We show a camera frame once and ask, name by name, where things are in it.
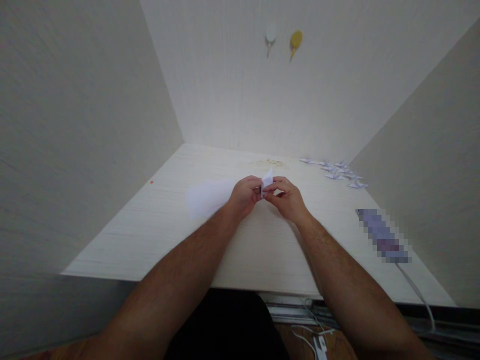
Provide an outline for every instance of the wall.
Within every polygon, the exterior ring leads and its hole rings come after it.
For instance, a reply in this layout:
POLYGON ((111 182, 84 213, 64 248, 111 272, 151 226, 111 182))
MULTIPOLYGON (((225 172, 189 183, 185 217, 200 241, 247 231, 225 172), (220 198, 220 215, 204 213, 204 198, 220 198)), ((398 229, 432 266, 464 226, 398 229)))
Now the wall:
POLYGON ((477 0, 140 2, 186 143, 338 161, 358 155, 480 17, 477 0))
POLYGON ((480 308, 480 21, 351 164, 462 307, 480 308))
POLYGON ((2 357, 109 321, 134 283, 57 274, 183 139, 140 3, 0 11, 2 357))

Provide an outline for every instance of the wooden desk surface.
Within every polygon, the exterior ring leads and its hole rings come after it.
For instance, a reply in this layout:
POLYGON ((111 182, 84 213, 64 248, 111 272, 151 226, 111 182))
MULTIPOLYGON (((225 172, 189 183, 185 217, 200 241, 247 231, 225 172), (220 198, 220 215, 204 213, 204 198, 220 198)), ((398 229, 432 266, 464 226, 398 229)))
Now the wooden desk surface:
MULTIPOLYGON (((273 167, 301 190, 311 213, 398 303, 421 304, 393 264, 378 258, 355 209, 378 208, 366 190, 324 177, 320 166, 298 159, 184 144, 62 273, 140 281, 206 219, 190 220, 186 193, 208 180, 263 177, 273 167)), ((298 244, 297 230, 266 201, 240 225, 214 279, 218 288, 320 298, 298 244)), ((450 296, 410 250, 403 265, 432 305, 455 306, 450 296)))

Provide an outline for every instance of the hand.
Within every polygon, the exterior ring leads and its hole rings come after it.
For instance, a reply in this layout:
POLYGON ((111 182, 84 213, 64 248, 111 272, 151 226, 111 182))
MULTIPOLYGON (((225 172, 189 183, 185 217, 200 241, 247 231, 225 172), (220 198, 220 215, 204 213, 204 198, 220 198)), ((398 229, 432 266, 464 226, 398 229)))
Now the hand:
POLYGON ((295 223, 297 226, 301 222, 312 218, 312 214, 305 206, 299 188, 293 185, 286 177, 274 177, 273 184, 264 188, 263 192, 266 193, 265 200, 273 204, 285 219, 295 223), (274 192, 276 190, 283 192, 275 196, 274 192))
POLYGON ((245 219, 250 215, 255 204, 262 200, 261 186, 262 179, 256 176, 248 176, 240 180, 233 188, 230 200, 225 207, 239 214, 242 220, 245 219))

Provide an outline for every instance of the hairy forearm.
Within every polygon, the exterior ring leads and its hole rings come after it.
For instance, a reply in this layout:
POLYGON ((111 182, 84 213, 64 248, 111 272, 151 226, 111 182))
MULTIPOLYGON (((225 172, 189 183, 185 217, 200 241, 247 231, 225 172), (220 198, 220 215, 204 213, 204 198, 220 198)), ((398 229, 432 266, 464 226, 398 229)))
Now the hairy forearm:
POLYGON ((145 358, 164 355, 209 290, 240 221, 224 206, 167 254, 130 294, 98 347, 105 349, 109 339, 123 338, 129 343, 126 348, 136 348, 145 358))
POLYGON ((313 217, 297 224, 319 290, 359 353, 431 356, 380 285, 313 217))

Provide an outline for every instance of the wooden floor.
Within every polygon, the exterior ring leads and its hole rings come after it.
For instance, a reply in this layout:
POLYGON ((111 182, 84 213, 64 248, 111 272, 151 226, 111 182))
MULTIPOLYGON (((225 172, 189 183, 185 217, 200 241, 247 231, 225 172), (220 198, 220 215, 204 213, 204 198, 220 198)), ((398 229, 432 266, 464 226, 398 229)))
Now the wooden floor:
MULTIPOLYGON (((292 333, 289 324, 276 324, 277 330, 280 332, 281 338, 285 343, 285 347, 290 355, 291 360, 315 360, 312 349, 301 339, 292 333)), ((320 332, 321 329, 316 326, 307 326, 308 328, 320 332)), ((302 328, 296 328, 295 332, 302 335, 313 343, 312 333, 302 328)), ((356 360, 354 350, 349 341, 341 331, 335 331, 325 335, 328 352, 326 353, 328 360, 356 360)), ((82 355, 89 340, 75 342, 70 345, 58 347, 53 350, 45 351, 36 355, 23 358, 23 360, 78 360, 82 355)))

